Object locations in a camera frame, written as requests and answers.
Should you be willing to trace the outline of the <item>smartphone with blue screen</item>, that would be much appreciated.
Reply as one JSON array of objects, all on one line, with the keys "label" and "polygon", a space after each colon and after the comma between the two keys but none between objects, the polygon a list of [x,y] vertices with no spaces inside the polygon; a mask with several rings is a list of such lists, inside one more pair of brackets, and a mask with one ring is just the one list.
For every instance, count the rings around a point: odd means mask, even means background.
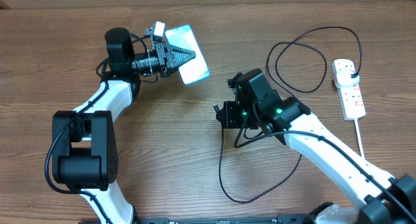
[{"label": "smartphone with blue screen", "polygon": [[172,46],[174,69],[178,70],[184,84],[210,77],[211,73],[189,24],[167,30],[165,38],[168,45]]}]

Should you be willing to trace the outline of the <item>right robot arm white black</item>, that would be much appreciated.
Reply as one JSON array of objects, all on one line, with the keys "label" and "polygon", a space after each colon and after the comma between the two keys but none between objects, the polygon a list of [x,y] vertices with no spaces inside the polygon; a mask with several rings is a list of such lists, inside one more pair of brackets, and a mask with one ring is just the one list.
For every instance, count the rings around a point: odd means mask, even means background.
[{"label": "right robot arm white black", "polygon": [[223,129],[261,129],[254,142],[277,138],[316,165],[352,203],[352,208],[324,203],[304,223],[415,222],[413,177],[397,179],[359,156],[297,98],[282,99],[261,69],[238,73],[227,85],[234,100],[214,107]]}]

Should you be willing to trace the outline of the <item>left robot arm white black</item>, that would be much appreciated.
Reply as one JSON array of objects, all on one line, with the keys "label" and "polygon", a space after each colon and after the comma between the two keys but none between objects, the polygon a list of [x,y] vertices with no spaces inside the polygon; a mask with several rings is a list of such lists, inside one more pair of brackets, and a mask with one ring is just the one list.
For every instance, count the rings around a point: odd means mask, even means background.
[{"label": "left robot arm white black", "polygon": [[143,36],[116,27],[105,33],[105,41],[108,56],[96,68],[97,92],[77,108],[53,116],[44,176],[55,192],[83,197],[100,223],[138,223],[116,180],[114,122],[150,76],[178,73],[192,84],[210,72],[190,25],[166,29],[156,22]]}]

